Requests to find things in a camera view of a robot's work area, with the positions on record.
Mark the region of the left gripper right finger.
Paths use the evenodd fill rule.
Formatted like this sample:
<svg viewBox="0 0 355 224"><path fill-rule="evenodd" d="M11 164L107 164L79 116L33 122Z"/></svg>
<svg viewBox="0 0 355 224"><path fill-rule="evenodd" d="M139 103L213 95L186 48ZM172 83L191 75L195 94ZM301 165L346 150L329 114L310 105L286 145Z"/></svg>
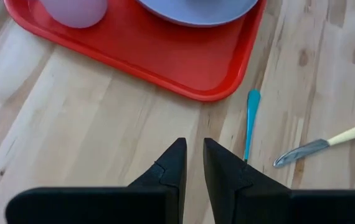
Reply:
<svg viewBox="0 0 355 224"><path fill-rule="evenodd" d="M295 190L211 138L204 174L216 223L355 223L355 190Z"/></svg>

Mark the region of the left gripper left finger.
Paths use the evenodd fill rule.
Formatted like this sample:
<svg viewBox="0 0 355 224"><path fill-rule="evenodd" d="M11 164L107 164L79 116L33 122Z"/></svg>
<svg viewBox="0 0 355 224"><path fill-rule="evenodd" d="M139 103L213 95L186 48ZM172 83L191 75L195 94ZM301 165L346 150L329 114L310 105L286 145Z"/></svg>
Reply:
<svg viewBox="0 0 355 224"><path fill-rule="evenodd" d="M182 223L187 144L176 139L124 187L38 187L7 204L7 223Z"/></svg>

